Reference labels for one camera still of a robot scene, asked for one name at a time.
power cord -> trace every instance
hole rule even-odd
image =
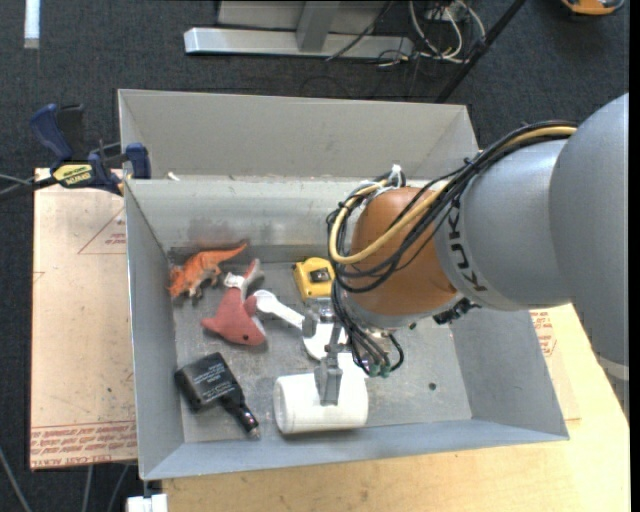
[[[125,464],[122,473],[120,474],[120,478],[118,478],[118,483],[116,484],[113,493],[111,494],[111,499],[109,500],[109,506],[107,507],[107,512],[112,512],[113,507],[116,504],[116,500],[118,499],[118,494],[120,493],[120,488],[122,487],[122,483],[124,482],[127,473],[129,472],[129,468],[131,466],[129,464]]]
[[[27,500],[25,499],[24,494],[22,494],[22,489],[20,489],[20,486],[18,485],[16,477],[13,474],[13,471],[11,470],[9,461],[7,461],[7,458],[5,457],[4,451],[2,450],[1,446],[0,446],[0,462],[2,462],[2,467],[4,468],[4,472],[6,473],[7,478],[9,478],[9,483],[11,484],[11,487],[13,487],[13,492],[15,492],[16,497],[20,502],[20,505],[22,505],[22,509],[24,510],[24,512],[33,512],[31,510],[31,507],[27,503]]]
[[[389,10],[391,9],[391,7],[393,7],[393,4],[395,2],[389,1],[386,3],[386,5],[380,10],[380,12],[378,13],[378,15],[375,17],[375,19],[369,24],[367,25],[367,27],[360,32],[348,45],[346,45],[344,48],[338,50],[336,53],[334,53],[333,55],[331,55],[330,57],[327,57],[326,62],[332,61],[334,59],[337,59],[338,57],[342,57],[345,53],[347,53],[349,50],[351,50],[351,48],[353,48],[355,45],[357,45],[360,41],[362,41],[362,39],[371,32],[371,30],[373,29],[373,27],[375,27],[378,22],[384,17],[385,14],[387,14],[389,12]]]
[[[89,508],[89,494],[91,493],[91,483],[93,481],[93,465],[87,469],[87,483],[84,486],[84,496],[82,498],[82,512],[87,512]]]
[[[482,23],[482,20],[480,19],[480,17],[478,16],[478,14],[468,5],[465,4],[462,0],[456,0],[455,2],[453,2],[452,5],[458,5],[460,6],[461,9],[464,9],[464,11],[468,14],[468,16],[475,22],[475,24],[478,26],[479,32],[480,32],[480,37],[484,37],[486,34],[485,28],[484,28],[484,24]],[[458,26],[458,23],[456,22],[456,20],[454,19],[451,9],[452,6],[441,6],[437,9],[435,9],[434,11],[431,12],[431,21],[434,21],[434,17],[436,15],[439,15],[439,19],[440,20],[444,20],[447,23],[449,23],[451,25],[451,27],[453,28],[453,31],[456,35],[456,41],[457,41],[457,46],[455,48],[455,50],[452,49],[447,49],[444,52],[441,51],[440,49],[438,49],[425,35],[424,30],[420,27],[420,23],[418,22],[418,17],[416,15],[416,10],[415,10],[415,5],[414,2],[411,0],[408,3],[408,8],[409,8],[409,17],[411,20],[411,26],[413,27],[413,29],[415,30],[415,32],[417,33],[417,35],[420,37],[421,41],[423,43],[425,43],[427,49],[429,51],[417,51],[416,54],[420,57],[425,57],[425,58],[429,58],[429,59],[435,59],[435,60],[439,60],[441,62],[450,62],[450,63],[454,63],[454,64],[463,64],[465,59],[464,58],[459,58],[458,55],[462,52],[463,48],[464,48],[464,39],[462,37],[462,32],[460,30],[460,27]]]
[[[336,77],[329,74],[322,74],[322,75],[312,75],[310,77],[307,77],[298,88],[298,96],[304,96],[305,90],[308,88],[309,84],[313,82],[327,82],[335,85],[336,88],[339,89],[340,92],[342,93],[342,96],[345,98],[348,98],[351,100],[375,99],[385,78],[388,77],[392,72],[394,72],[395,69],[399,68],[401,64],[409,62],[409,60],[411,59],[410,55],[400,50],[400,48],[402,47],[403,41],[404,41],[404,38],[401,38],[400,46],[397,49],[385,50],[383,52],[380,52],[378,57],[375,59],[368,60],[365,62],[355,63],[359,65],[362,65],[362,64],[375,65],[377,71],[384,73],[384,75],[382,75],[380,79],[377,80],[376,85],[374,86],[374,88],[370,93],[366,95],[354,95],[349,90],[349,88],[345,86],[342,82],[340,82],[340,80],[338,80]]]
[[[21,178],[17,178],[16,176],[9,176],[8,174],[2,174],[2,173],[0,173],[0,179],[6,180],[6,181],[12,181],[19,185],[25,185],[25,186],[30,186],[31,183],[33,182],[33,178],[23,180]]]

yellow cable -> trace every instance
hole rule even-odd
[[[575,133],[577,128],[574,126],[550,126],[548,128],[538,128],[529,133],[523,133],[522,135],[518,135],[517,137],[511,139],[510,141],[505,142],[502,146],[500,146],[500,150],[513,146],[515,144],[519,144],[522,141],[533,139],[536,137],[544,137],[548,135],[566,135],[570,136]]]
[[[409,224],[413,219],[415,219],[418,215],[422,214],[427,208],[429,208],[443,190],[444,188],[441,188],[436,193],[430,195],[424,201],[420,202],[418,206],[416,206],[406,216],[404,216],[395,226],[393,226],[389,231],[381,235],[380,238],[378,238],[375,242],[371,243],[371,245],[369,245],[359,253],[352,254],[349,256],[341,256],[340,254],[338,254],[336,246],[338,241],[338,230],[340,229],[340,226],[342,225],[344,217],[347,214],[348,206],[352,204],[351,201],[347,201],[345,206],[343,206],[340,212],[338,213],[338,216],[336,217],[336,221],[333,224],[333,227],[331,228],[331,233],[329,237],[329,253],[331,254],[331,258],[336,263],[341,263],[343,265],[351,265],[353,263],[358,263],[359,261],[362,261],[366,257],[376,252],[378,249],[380,249],[380,247],[382,247],[391,238],[393,238],[396,234],[398,234],[400,230],[402,230],[407,224]]]
[[[536,137],[544,137],[549,135],[566,135],[567,137],[575,133],[577,128],[573,126],[552,126],[546,128],[537,128],[528,133],[523,133],[522,135],[518,135],[517,137],[505,142],[498,151],[511,147],[515,144],[519,144],[525,140],[533,139]],[[368,195],[374,190],[378,190],[380,187],[387,184],[386,180],[382,180],[377,185],[371,185],[366,187],[358,192],[359,196]],[[338,212],[338,216],[336,217],[335,222],[331,228],[331,233],[329,236],[329,254],[331,258],[336,262],[343,265],[352,265],[354,263],[358,263],[368,256],[371,256],[374,252],[380,249],[385,243],[387,243],[391,238],[393,238],[400,230],[402,230],[405,226],[407,226],[413,219],[415,219],[418,215],[424,213],[424,211],[429,208],[434,201],[438,198],[440,193],[444,190],[441,188],[435,194],[430,195],[422,202],[418,204],[413,210],[411,210],[407,215],[405,215],[395,226],[393,226],[389,231],[381,235],[377,240],[372,242],[369,246],[365,247],[362,251],[356,254],[351,254],[349,256],[342,256],[338,253],[337,250],[337,242],[338,242],[338,231],[340,226],[344,222],[344,218],[349,211],[351,205],[357,200],[356,197],[352,197],[347,200],[347,202],[342,206],[340,212]]]

blue clamp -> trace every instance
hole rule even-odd
[[[36,139],[44,147],[49,148],[58,158],[57,165],[61,162],[68,160],[73,155],[73,149],[67,143],[64,138],[64,134],[58,127],[56,120],[56,114],[58,113],[58,107],[53,103],[42,107],[38,110],[29,121],[31,131],[36,136]]]
[[[87,172],[88,169],[78,171],[83,174],[73,181],[73,185],[70,184],[71,180],[67,181],[69,175],[65,174],[63,169],[61,169],[61,174],[65,176],[65,179],[60,179],[55,175],[55,171],[62,167],[63,164],[71,163],[70,160],[74,154],[72,147],[65,139],[64,133],[58,125],[57,114],[57,106],[50,103],[38,110],[29,122],[31,130],[38,141],[53,151],[56,156],[56,161],[50,169],[52,178],[46,185],[57,182],[65,187],[92,187],[121,195],[122,179],[105,167],[105,162],[103,162],[101,155],[95,151],[91,152],[86,160],[91,166],[91,172]],[[145,147],[139,142],[129,144],[125,150],[125,154],[116,158],[120,163],[126,160],[131,162],[134,178],[151,178],[149,156]]]
[[[133,142],[127,146],[125,155],[133,166],[133,177],[140,179],[151,178],[151,163],[146,148],[139,142]]]

yellow tape measure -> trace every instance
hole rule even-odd
[[[293,267],[293,278],[305,302],[311,298],[330,297],[331,283],[335,279],[329,261],[323,258],[308,258]]]

kuka logo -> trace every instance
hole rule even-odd
[[[460,200],[455,198],[451,201],[451,213],[449,213],[449,218],[447,219],[449,223],[449,249],[451,252],[458,253],[460,257],[460,261],[457,263],[458,268],[461,271],[460,275],[464,277],[467,281],[469,281],[473,285],[473,289],[477,292],[486,292],[486,286],[482,286],[478,282],[478,276],[473,271],[471,265],[469,264],[469,260],[465,253],[464,246],[462,245],[462,235],[458,229],[458,222],[460,222]]]
[[[91,179],[91,173],[85,172],[82,174],[76,174],[75,176],[71,176],[71,178],[65,179],[64,182],[69,187],[71,185],[76,185],[83,181],[89,181],[90,179]]]

